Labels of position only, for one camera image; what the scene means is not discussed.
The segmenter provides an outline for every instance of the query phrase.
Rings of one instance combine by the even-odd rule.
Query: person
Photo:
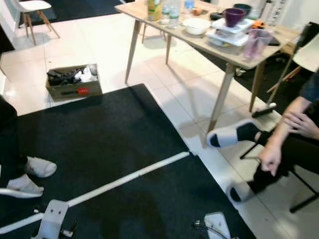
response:
[[[248,140],[264,146],[253,180],[229,187],[228,196],[244,202],[263,191],[295,165],[319,174],[319,69],[303,85],[273,132],[260,130],[252,120],[218,128],[207,134],[207,144],[224,147]]]
[[[48,177],[57,166],[47,160],[21,155],[17,138],[17,113],[0,95],[0,195],[35,198],[43,194],[28,177]]]

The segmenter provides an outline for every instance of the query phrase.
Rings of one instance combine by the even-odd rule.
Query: black pants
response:
[[[271,135],[270,132],[262,132],[257,143],[265,146]],[[270,172],[262,171],[261,164],[259,164],[254,181],[249,182],[249,186],[255,193],[278,181],[281,176],[287,176],[288,171],[293,170],[295,165],[319,174],[319,141],[299,134],[289,134],[281,150],[281,163],[275,176],[272,176]]]
[[[24,174],[27,158],[20,155],[15,108],[0,96],[0,187]]]

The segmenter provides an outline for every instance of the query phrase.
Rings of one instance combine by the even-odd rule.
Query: black chair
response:
[[[240,156],[240,159],[257,159],[256,157],[246,157],[248,153],[250,153],[258,144],[254,144],[251,146],[243,155]],[[294,174],[307,188],[309,188],[313,192],[313,196],[305,199],[301,203],[298,203],[297,205],[291,207],[289,211],[291,213],[295,213],[296,211],[300,210],[301,208],[305,207],[306,205],[310,204],[314,200],[319,198],[319,192],[317,192],[312,186],[310,186],[302,177],[300,177],[296,171],[293,169],[291,170],[291,173]]]

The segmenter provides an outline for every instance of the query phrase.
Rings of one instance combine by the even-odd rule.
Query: hand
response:
[[[284,115],[284,122],[292,127],[290,133],[298,133],[307,138],[319,139],[319,128],[305,114],[289,112]]]
[[[259,159],[261,161],[261,169],[270,171],[275,176],[281,162],[281,145],[268,142],[259,154]]]

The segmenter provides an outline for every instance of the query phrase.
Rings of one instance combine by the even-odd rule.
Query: wooden table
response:
[[[211,12],[217,12],[216,5],[199,1],[195,1],[195,6],[208,10],[209,13]],[[170,50],[170,43],[171,43],[171,37],[174,36],[176,38],[179,38],[185,42],[187,42],[189,45],[194,46],[196,48],[199,48],[209,54],[212,54],[214,56],[217,56],[225,61],[228,62],[226,73],[223,79],[223,84],[219,90],[219,94],[216,100],[215,107],[213,109],[211,119],[210,119],[210,125],[208,127],[208,131],[212,130],[217,122],[217,119],[220,115],[222,106],[224,104],[231,80],[234,76],[236,66],[241,67],[243,69],[252,69],[254,67],[256,68],[255,76],[254,76],[254,82],[253,82],[253,88],[252,88],[252,97],[250,102],[249,111],[251,112],[256,95],[258,93],[260,84],[263,79],[266,59],[273,55],[275,52],[280,50],[284,45],[289,43],[290,41],[294,40],[296,37],[298,37],[298,33],[289,30],[283,26],[276,26],[273,28],[270,28],[270,31],[272,31],[272,35],[276,37],[276,39],[280,42],[280,46],[267,46],[266,49],[263,52],[263,56],[254,59],[252,61],[247,61],[242,54],[240,55],[234,55],[231,47],[217,47],[212,46],[208,43],[206,36],[194,36],[190,35],[187,32],[185,32],[183,26],[179,26],[176,29],[170,29],[167,28],[165,25],[161,25],[158,21],[149,21],[147,18],[147,5],[145,5],[144,0],[131,2],[127,4],[118,5],[115,7],[117,11],[125,13],[133,18],[135,18],[135,25],[133,30],[133,36],[132,36],[132,42],[131,42],[131,48],[130,48],[130,54],[128,59],[128,65],[127,65],[127,71],[125,76],[125,83],[127,83],[133,55],[135,51],[136,41],[139,34],[141,23],[146,23],[154,28],[157,28],[158,30],[161,30],[165,33],[167,33],[167,45],[166,45],[166,64],[168,63],[168,57],[169,57],[169,50]],[[209,13],[206,15],[201,15],[200,17],[209,19]]]

